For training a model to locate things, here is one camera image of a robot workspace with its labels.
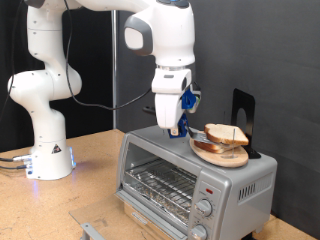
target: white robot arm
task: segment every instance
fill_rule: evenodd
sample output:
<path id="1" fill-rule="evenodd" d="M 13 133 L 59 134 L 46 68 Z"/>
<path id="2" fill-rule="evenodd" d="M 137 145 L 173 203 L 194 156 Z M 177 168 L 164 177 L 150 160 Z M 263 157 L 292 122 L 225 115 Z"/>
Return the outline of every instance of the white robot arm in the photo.
<path id="1" fill-rule="evenodd" d="M 157 69 L 152 82 L 156 93 L 158 125 L 179 135 L 178 122 L 186 109 L 183 96 L 189 91 L 195 61 L 194 19 L 186 0 L 67 0 L 70 9 L 126 10 L 127 47 L 138 55 L 154 55 Z M 50 109 L 49 101 L 71 97 L 62 45 L 64 0 L 25 0 L 28 9 L 28 46 L 31 55 L 45 63 L 45 70 L 15 76 L 11 97 L 30 113 L 35 145 L 31 149 L 33 170 L 28 178 L 58 179 L 72 171 L 72 154 L 66 145 L 64 117 Z M 69 66 L 74 95 L 81 90 L 79 74 Z"/>

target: label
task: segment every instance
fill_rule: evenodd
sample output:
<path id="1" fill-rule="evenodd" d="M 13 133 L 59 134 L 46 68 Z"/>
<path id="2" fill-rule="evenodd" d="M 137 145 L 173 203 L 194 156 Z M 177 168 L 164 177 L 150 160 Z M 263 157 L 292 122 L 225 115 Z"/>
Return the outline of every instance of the label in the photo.
<path id="1" fill-rule="evenodd" d="M 56 144 L 52 150 L 52 154 L 59 153 L 61 151 L 61 148 L 58 146 L 58 144 Z"/>
<path id="2" fill-rule="evenodd" d="M 144 220 L 138 213 L 133 212 L 132 216 L 134 216 L 136 219 L 139 220 L 139 222 L 141 222 L 143 225 L 146 225 L 148 222 L 146 220 Z"/>

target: black cable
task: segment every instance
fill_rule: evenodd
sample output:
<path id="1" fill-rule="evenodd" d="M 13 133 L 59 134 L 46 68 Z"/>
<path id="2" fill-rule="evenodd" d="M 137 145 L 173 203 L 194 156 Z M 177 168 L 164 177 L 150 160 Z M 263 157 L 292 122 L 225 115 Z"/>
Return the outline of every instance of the black cable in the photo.
<path id="1" fill-rule="evenodd" d="M 10 158 L 0 158 L 1 162 L 13 162 L 13 159 Z"/>
<path id="2" fill-rule="evenodd" d="M 17 167 L 14 167 L 14 168 L 8 168 L 8 167 L 3 167 L 3 166 L 0 166 L 0 169 L 9 169 L 9 170 L 19 170 L 19 169 L 26 169 L 27 166 L 26 165 L 20 165 L 20 166 L 17 166 Z"/>
<path id="3" fill-rule="evenodd" d="M 68 3 L 67 3 L 67 0 L 64 0 L 64 3 L 66 5 L 66 8 L 68 10 L 68 15 L 69 15 L 69 20 L 70 20 L 70 36 L 69 36 L 69 41 L 68 41 L 68 47 L 67 47 L 67 54 L 66 54 L 66 75 L 67 75 L 67 80 L 68 80 L 68 86 L 69 86 L 69 90 L 70 90 L 70 93 L 74 99 L 74 101 L 76 101 L 78 104 L 82 105 L 82 106 L 86 106 L 86 107 L 100 107 L 100 108 L 104 108 L 104 109 L 107 109 L 107 110 L 111 110 L 111 111 L 114 111 L 114 110 L 117 110 L 117 109 L 120 109 L 120 108 L 123 108 L 123 107 L 126 107 L 136 101 L 138 101 L 139 99 L 143 98 L 144 96 L 146 96 L 150 91 L 151 91 L 151 88 L 148 89 L 148 91 L 146 91 L 144 94 L 140 95 L 139 97 L 131 100 L 130 102 L 127 102 L 119 107 L 115 107 L 115 108 L 111 108 L 111 107 L 106 107 L 104 105 L 101 105 L 101 104 L 87 104 L 87 103 L 82 103 L 80 102 L 78 99 L 76 99 L 76 97 L 74 96 L 73 92 L 72 92 L 72 88 L 71 88 L 71 85 L 70 85 L 70 80 L 69 80 L 69 72 L 68 72 L 68 67 L 69 67 L 69 49 L 70 49 L 70 43 L 71 43 L 71 38 L 72 38 L 72 32 L 73 32 L 73 25 L 72 25 L 72 17 L 71 17 L 71 13 L 70 13 L 70 9 L 69 9 L 69 6 L 68 6 Z"/>
<path id="4" fill-rule="evenodd" d="M 1 111 L 1 115 L 0 115 L 0 123 L 2 121 L 2 118 L 3 118 L 3 115 L 4 115 L 4 110 L 7 106 L 7 102 L 8 102 L 8 99 L 10 97 L 10 93 L 11 93 L 11 89 L 12 89 L 12 85 L 13 85 L 13 81 L 14 81 L 14 73 L 15 73 L 15 70 L 14 70 L 14 41 L 15 41 L 15 32 L 16 32 L 16 29 L 17 29 L 17 25 L 18 25 L 18 16 L 19 16 L 19 12 L 20 12 L 20 7 L 21 7 L 21 4 L 24 0 L 21 0 L 20 3 L 19 3 L 19 6 L 18 6 L 18 9 L 17 9 L 17 13 L 16 13 L 16 17 L 14 19 L 14 23 L 13 23 L 13 31 L 12 31 L 12 39 L 11 39 L 11 43 L 12 43 L 12 46 L 11 46 L 11 68 L 12 68 L 12 81 L 11 81 L 11 85 L 10 85 L 10 89 L 9 89 L 9 92 L 8 92 L 8 95 L 7 95 L 7 98 L 3 104 L 3 108 L 2 108 L 2 111 Z"/>

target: blue gripper part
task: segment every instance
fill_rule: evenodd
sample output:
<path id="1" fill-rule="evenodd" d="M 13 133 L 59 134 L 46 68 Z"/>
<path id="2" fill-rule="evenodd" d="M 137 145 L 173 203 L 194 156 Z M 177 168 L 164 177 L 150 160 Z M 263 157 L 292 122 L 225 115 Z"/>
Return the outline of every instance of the blue gripper part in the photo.
<path id="1" fill-rule="evenodd" d="M 170 129 L 168 129 L 168 133 L 169 133 L 170 138 L 185 137 L 187 135 L 187 132 L 188 132 L 186 127 L 185 127 L 185 125 L 189 126 L 188 119 L 187 119 L 186 114 L 182 114 L 182 116 L 181 116 L 181 118 L 180 118 L 180 120 L 178 122 L 179 135 L 178 136 L 171 135 Z"/>
<path id="2" fill-rule="evenodd" d="M 188 89 L 182 95 L 182 109 L 191 109 L 194 104 L 197 102 L 197 98 L 193 93 Z"/>

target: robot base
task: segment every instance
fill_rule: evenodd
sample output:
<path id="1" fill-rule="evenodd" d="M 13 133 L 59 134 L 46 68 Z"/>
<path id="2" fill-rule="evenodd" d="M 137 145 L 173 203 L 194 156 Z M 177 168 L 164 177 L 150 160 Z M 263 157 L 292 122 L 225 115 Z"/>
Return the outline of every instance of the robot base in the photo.
<path id="1" fill-rule="evenodd" d="M 37 142 L 30 149 L 32 169 L 26 170 L 27 178 L 56 180 L 68 176 L 75 167 L 72 149 L 66 140 L 44 143 Z"/>

